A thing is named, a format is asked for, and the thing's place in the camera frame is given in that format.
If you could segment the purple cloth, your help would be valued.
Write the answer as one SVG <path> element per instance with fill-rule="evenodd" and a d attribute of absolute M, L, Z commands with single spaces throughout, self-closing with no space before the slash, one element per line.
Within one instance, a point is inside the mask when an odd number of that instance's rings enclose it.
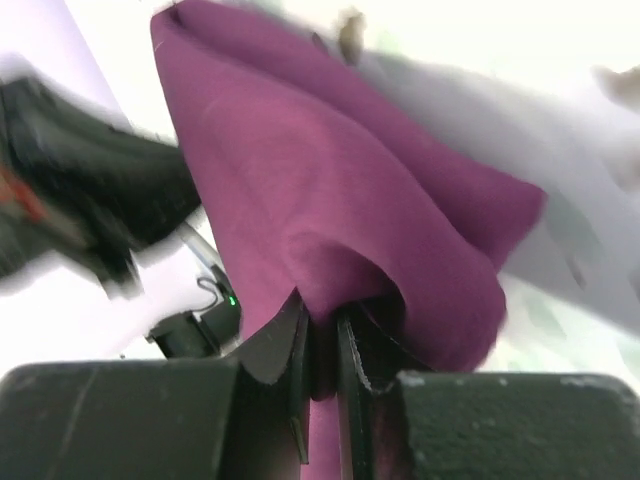
<path fill-rule="evenodd" d="M 497 274 L 544 193 L 439 142 L 353 70 L 270 17 L 211 1 L 157 13 L 158 76 L 250 337 L 298 292 L 315 384 L 305 479 L 340 475 L 333 312 L 385 328 L 438 371 L 492 349 Z"/>

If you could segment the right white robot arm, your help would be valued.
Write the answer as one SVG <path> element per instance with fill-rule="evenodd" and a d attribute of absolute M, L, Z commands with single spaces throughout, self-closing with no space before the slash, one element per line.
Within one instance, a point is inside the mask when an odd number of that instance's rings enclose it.
<path fill-rule="evenodd" d="M 224 355 L 240 320 L 231 290 L 198 281 L 214 302 L 162 320 L 148 334 L 169 359 L 220 359 L 235 368 L 223 389 L 222 433 L 215 434 L 217 479 L 297 479 L 310 459 L 310 317 L 292 293 L 260 331 Z M 401 388 L 402 370 L 423 367 L 369 317 L 361 303 L 336 312 L 340 479 L 410 479 L 413 460 Z"/>

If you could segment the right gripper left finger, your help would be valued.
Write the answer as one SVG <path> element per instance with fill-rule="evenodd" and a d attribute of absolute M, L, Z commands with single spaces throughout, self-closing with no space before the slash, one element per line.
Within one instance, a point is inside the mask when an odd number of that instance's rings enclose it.
<path fill-rule="evenodd" d="M 233 432 L 247 454 L 309 461 L 310 315 L 298 294 L 231 354 L 239 362 Z"/>

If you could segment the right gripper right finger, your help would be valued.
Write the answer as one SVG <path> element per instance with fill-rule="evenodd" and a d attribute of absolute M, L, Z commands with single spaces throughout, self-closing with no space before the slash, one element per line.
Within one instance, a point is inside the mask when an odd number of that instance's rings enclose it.
<path fill-rule="evenodd" d="M 435 376 L 360 307 L 338 313 L 343 479 L 433 479 L 429 396 Z"/>

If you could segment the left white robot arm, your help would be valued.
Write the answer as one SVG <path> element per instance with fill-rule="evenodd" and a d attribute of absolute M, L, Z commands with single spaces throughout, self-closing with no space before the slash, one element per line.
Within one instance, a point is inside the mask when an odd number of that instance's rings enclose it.
<path fill-rule="evenodd" d="M 105 285 L 201 205 L 181 151 L 116 129 L 35 77 L 1 86 L 1 275 L 56 252 Z"/>

